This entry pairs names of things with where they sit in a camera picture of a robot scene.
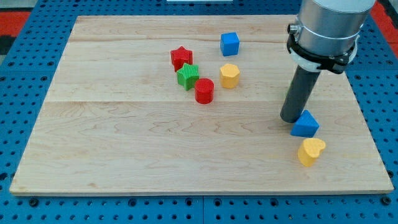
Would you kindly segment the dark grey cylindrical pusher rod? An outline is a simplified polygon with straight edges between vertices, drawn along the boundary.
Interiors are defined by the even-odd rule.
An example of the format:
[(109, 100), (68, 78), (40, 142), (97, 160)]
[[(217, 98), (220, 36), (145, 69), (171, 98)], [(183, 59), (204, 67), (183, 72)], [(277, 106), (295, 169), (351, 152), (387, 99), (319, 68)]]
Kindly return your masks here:
[(320, 72), (309, 72), (300, 66), (296, 68), (280, 111), (283, 121), (295, 123), (299, 119), (319, 75)]

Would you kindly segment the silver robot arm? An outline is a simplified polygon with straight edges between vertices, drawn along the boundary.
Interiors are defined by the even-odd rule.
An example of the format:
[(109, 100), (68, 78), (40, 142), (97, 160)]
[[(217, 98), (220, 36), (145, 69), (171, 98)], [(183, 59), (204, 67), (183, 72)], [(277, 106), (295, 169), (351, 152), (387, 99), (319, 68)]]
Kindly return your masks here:
[(288, 25), (287, 50), (297, 64), (280, 111), (294, 123), (323, 70), (345, 71), (358, 51), (361, 28), (375, 0), (303, 0), (295, 21)]

